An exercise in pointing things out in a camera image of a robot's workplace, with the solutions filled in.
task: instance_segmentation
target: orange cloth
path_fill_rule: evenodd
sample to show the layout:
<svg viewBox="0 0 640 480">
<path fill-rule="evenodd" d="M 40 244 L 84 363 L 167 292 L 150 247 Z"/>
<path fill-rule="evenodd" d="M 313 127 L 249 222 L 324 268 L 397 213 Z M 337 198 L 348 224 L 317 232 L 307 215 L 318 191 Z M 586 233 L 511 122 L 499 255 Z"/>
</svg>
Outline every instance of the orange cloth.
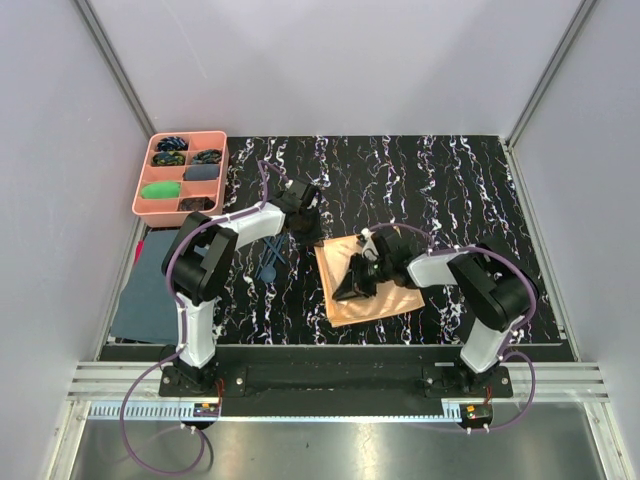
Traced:
<svg viewBox="0 0 640 480">
<path fill-rule="evenodd" d="M 331 296 L 347 273 L 351 255 L 361 253 L 362 248 L 357 237 L 352 235 L 325 240 L 324 246 L 315 247 L 315 250 L 331 326 L 366 322 L 424 307 L 420 290 L 398 287 L 392 280 L 378 284 L 378 293 L 374 297 L 334 301 Z"/>
</svg>

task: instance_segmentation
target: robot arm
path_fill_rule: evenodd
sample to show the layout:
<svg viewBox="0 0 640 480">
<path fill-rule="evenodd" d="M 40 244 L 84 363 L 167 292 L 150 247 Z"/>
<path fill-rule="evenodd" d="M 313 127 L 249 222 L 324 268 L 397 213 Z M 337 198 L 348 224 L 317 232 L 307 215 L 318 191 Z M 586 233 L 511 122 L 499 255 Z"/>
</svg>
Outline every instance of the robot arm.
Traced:
<svg viewBox="0 0 640 480">
<path fill-rule="evenodd" d="M 416 256 L 395 231 L 383 235 L 365 230 L 360 240 L 363 253 L 352 256 L 347 275 L 333 294 L 335 300 L 370 297 L 376 294 L 377 283 L 389 280 L 408 288 L 458 285 L 476 316 L 460 354 L 459 383 L 470 386 L 497 366 L 512 327 L 530 308 L 527 289 L 511 270 L 481 253 L 453 251 Z M 491 238 L 477 246 L 514 264 L 538 298 L 539 287 L 533 276 L 504 241 Z"/>
<path fill-rule="evenodd" d="M 196 377 L 197 370 L 215 355 L 213 331 L 214 299 L 229 275 L 234 251 L 263 237 L 288 230 L 301 246 L 313 245 L 322 238 L 320 214 L 316 207 L 320 191 L 311 184 L 293 180 L 288 188 L 272 197 L 261 209 L 251 207 L 233 214 L 195 236 L 175 262 L 171 280 L 184 303 L 187 314 L 186 339 L 182 332 L 181 308 L 178 305 L 178 335 L 185 348 L 179 365 Z M 195 229 L 212 218 L 194 212 L 185 220 L 163 263 L 167 268 L 176 249 Z"/>
</svg>

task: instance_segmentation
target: pink plastic basket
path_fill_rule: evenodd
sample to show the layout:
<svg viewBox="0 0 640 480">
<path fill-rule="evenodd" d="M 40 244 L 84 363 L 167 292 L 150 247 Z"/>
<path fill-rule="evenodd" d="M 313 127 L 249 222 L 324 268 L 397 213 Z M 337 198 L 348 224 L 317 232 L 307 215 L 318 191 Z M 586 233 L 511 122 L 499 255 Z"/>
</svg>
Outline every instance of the pink plastic basket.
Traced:
<svg viewBox="0 0 640 480">
<path fill-rule="evenodd" d="M 157 167 L 152 165 L 153 156 L 158 153 L 156 145 L 169 136 L 183 138 L 188 144 L 188 150 L 181 152 L 186 157 L 184 166 Z M 193 156 L 207 149 L 222 151 L 220 161 L 220 176 L 215 180 L 186 182 L 183 175 L 189 168 L 198 168 L 192 165 Z M 207 197 L 215 203 L 210 210 L 203 210 L 205 215 L 217 215 L 222 213 L 224 203 L 224 187 L 227 180 L 227 168 L 229 166 L 229 151 L 227 149 L 227 135 L 224 132 L 171 132 L 159 133 L 149 140 L 149 148 L 144 159 L 136 196 L 133 200 L 133 213 L 138 215 L 150 227 L 179 227 L 184 219 L 191 213 L 178 211 L 178 205 L 185 198 Z M 140 190 L 154 182 L 173 181 L 180 182 L 180 197 L 167 199 L 147 199 L 140 196 Z"/>
</svg>

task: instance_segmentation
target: marble pattern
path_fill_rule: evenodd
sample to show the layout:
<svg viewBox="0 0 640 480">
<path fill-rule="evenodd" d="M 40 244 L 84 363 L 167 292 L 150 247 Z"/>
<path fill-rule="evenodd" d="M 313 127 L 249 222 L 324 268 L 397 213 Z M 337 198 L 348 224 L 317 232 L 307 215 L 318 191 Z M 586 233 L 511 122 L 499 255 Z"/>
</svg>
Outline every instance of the marble pattern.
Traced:
<svg viewBox="0 0 640 480">
<path fill-rule="evenodd" d="M 404 222 L 435 237 L 436 248 L 500 235 L 539 275 L 515 186 L 497 137 L 251 137 L 230 138 L 225 211 L 260 198 L 257 160 L 323 188 L 327 237 L 353 234 L 379 222 Z M 269 187 L 282 187 L 275 174 Z M 424 239 L 415 238 L 416 251 Z M 426 306 L 405 315 L 333 328 L 313 249 L 285 242 L 289 265 L 277 278 L 255 277 L 262 242 L 236 253 L 232 274 L 216 303 L 215 333 L 224 344 L 439 344 L 466 338 L 472 314 L 457 287 L 423 291 Z M 546 292 L 534 322 L 517 341 L 559 340 Z"/>
</svg>

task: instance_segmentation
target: white wall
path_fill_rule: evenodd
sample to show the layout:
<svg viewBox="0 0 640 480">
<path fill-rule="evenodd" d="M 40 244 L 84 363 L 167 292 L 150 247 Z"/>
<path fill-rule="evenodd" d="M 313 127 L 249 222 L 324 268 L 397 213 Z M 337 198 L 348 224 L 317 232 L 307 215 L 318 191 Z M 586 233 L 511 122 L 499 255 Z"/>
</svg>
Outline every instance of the white wall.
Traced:
<svg viewBox="0 0 640 480">
<path fill-rule="evenodd" d="M 0 5 L 0 476 L 33 480 L 96 345 L 145 139 L 70 1 Z"/>
<path fill-rule="evenodd" d="M 579 0 L 93 0 L 160 131 L 507 135 Z"/>
<path fill-rule="evenodd" d="M 569 320 L 640 472 L 640 3 L 600 2 L 516 146 Z"/>
</svg>

